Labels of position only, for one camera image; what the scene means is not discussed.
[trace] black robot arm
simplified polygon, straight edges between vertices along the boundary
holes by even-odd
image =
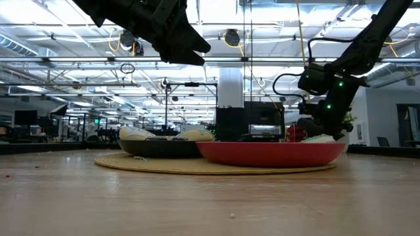
[[[210,45],[188,23],[186,0],[73,0],[101,27],[111,20],[152,44],[164,62],[202,66]]]
[[[374,67],[384,42],[412,3],[413,0],[387,0],[336,61],[324,66],[309,63],[298,87],[315,96],[327,96],[318,104],[299,104],[300,112],[313,119],[300,119],[298,125],[312,135],[328,134],[336,140],[343,136],[343,129],[351,129],[343,119],[359,87],[368,87],[365,77],[354,75],[363,75]]]

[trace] bread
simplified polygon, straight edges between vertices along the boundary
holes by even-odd
[[[145,140],[154,136],[154,134],[142,128],[122,127],[119,130],[119,138],[121,140]]]
[[[187,138],[188,141],[195,141],[195,142],[212,142],[215,139],[215,137],[210,131],[203,130],[203,129],[195,129],[195,130],[183,132],[181,134],[178,134],[177,137]]]

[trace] desk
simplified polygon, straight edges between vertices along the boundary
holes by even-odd
[[[413,148],[420,146],[420,141],[409,140],[409,141],[404,141],[404,142],[411,144]]]
[[[95,156],[119,152],[1,156],[1,173],[10,174],[0,176],[2,235],[411,236],[420,231],[417,159],[344,155],[332,170],[271,176],[147,174],[93,163]]]

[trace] red bowl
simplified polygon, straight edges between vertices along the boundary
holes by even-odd
[[[243,167],[299,168],[326,165],[340,156],[345,144],[259,142],[197,142],[209,161]]]

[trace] round jute mat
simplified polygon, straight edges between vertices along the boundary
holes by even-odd
[[[308,168],[253,168],[233,167],[211,163],[206,159],[147,159],[141,161],[132,155],[122,153],[107,155],[95,159],[95,163],[120,170],[154,172],[166,174],[198,174],[198,175],[246,175],[246,174],[291,174],[327,170],[336,167],[330,163],[322,167]]]

